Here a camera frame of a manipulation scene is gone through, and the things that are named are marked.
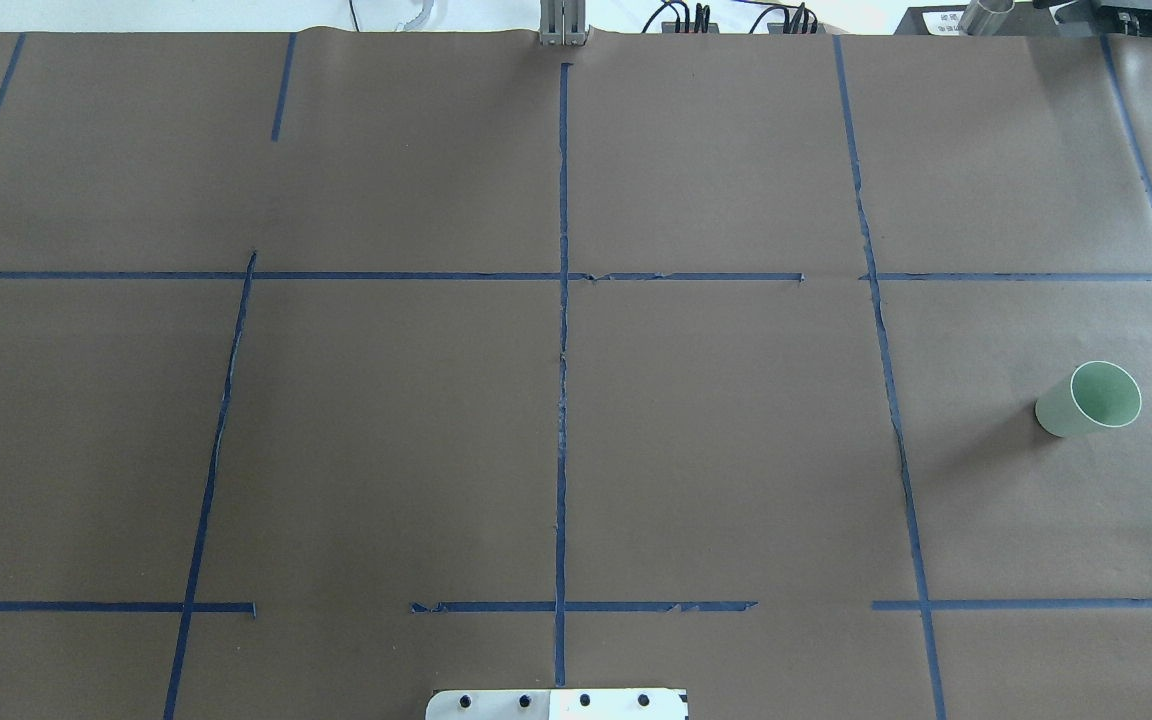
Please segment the green plastic cup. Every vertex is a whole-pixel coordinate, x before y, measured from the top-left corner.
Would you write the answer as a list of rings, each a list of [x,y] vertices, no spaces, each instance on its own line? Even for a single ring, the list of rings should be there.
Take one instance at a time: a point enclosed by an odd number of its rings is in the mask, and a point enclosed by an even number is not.
[[[1048,434],[1071,438],[1129,427],[1142,406],[1140,387],[1128,370],[1087,361],[1038,397],[1034,416]]]

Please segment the silver metal cylinder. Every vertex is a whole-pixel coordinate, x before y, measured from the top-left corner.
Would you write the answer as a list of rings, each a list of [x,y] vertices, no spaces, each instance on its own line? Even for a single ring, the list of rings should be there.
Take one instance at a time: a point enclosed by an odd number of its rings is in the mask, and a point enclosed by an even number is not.
[[[1011,0],[969,1],[958,18],[960,32],[972,37],[996,35],[1014,8],[1015,1]]]

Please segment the aluminium profile post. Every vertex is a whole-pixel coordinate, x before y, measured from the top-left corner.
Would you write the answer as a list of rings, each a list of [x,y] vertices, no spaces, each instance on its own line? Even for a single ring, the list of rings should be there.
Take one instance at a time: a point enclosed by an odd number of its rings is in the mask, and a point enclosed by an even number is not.
[[[588,41],[585,0],[541,0],[539,44],[544,47],[579,47]]]

